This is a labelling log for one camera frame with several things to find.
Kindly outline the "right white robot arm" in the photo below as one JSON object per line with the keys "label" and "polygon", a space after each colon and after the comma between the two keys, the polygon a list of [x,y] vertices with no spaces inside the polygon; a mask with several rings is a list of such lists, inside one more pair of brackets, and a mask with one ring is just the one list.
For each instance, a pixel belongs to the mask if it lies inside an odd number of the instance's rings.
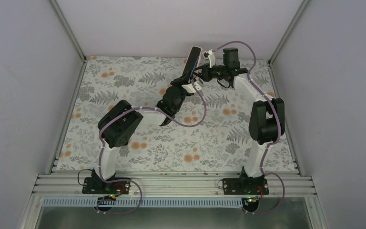
{"label": "right white robot arm", "polygon": [[242,68],[237,48],[223,50],[223,64],[217,65],[213,50],[203,52],[208,64],[197,67],[197,76],[204,82],[212,79],[225,80],[244,98],[252,102],[249,134],[253,141],[252,152],[240,174],[239,188],[244,194],[257,189],[255,178],[265,176],[264,160],[270,147],[276,144],[285,132],[285,104],[282,99],[268,96],[253,80],[247,68]]}

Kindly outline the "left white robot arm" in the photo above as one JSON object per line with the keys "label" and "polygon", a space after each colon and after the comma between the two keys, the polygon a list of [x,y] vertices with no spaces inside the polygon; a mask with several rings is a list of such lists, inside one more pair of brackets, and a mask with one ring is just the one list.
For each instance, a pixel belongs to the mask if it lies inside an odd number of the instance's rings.
{"label": "left white robot arm", "polygon": [[129,143],[131,136],[140,125],[166,126],[175,119],[184,100],[188,96],[199,94],[203,82],[199,78],[181,76],[171,82],[162,99],[155,107],[133,106],[126,100],[119,101],[99,122],[99,140],[102,148],[98,165],[92,177],[94,186],[101,193],[113,188],[115,176],[115,154]]}

